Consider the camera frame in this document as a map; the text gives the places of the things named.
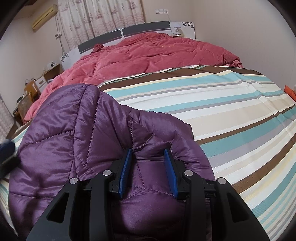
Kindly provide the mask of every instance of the drawer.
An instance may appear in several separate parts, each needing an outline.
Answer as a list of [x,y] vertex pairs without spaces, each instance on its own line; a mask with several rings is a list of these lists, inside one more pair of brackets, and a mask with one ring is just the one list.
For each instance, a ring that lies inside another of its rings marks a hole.
[[45,83],[46,83],[46,80],[45,80],[44,76],[42,76],[38,80],[36,80],[36,85],[37,85],[38,88],[40,88]]

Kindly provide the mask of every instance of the red blanket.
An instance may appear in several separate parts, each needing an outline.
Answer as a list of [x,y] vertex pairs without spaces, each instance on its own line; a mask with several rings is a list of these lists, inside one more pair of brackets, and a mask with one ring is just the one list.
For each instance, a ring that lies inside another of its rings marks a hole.
[[45,99],[65,85],[99,85],[118,77],[196,64],[242,67],[239,57],[222,47],[167,34],[138,34],[117,45],[97,45],[90,55],[83,56],[45,88],[25,120],[32,119]]

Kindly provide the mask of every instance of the white curtain with ship print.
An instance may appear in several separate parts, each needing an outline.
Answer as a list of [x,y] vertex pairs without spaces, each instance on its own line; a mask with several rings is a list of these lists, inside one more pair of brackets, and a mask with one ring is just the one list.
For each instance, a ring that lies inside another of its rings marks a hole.
[[116,29],[144,23],[140,0],[58,0],[70,49]]
[[12,128],[14,120],[3,100],[0,98],[0,143],[2,143]]

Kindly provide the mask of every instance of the yellowed air conditioner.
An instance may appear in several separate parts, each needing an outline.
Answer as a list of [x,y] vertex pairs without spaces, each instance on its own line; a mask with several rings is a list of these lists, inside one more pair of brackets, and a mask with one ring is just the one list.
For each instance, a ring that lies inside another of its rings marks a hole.
[[32,24],[33,31],[36,32],[38,29],[42,27],[48,20],[50,20],[53,16],[55,16],[58,12],[57,5],[52,5],[48,10],[46,10],[43,14],[41,14]]

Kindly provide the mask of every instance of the purple jacket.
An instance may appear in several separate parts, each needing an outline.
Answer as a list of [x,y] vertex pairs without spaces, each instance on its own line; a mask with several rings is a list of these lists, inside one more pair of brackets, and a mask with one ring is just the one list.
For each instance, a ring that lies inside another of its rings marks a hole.
[[9,180],[9,210],[25,239],[44,209],[72,177],[85,180],[132,148],[127,193],[111,207],[117,240],[177,240],[183,202],[170,192],[164,149],[203,178],[212,168],[193,140],[191,126],[170,114],[120,105],[93,85],[69,85],[41,106],[18,149],[21,165]]

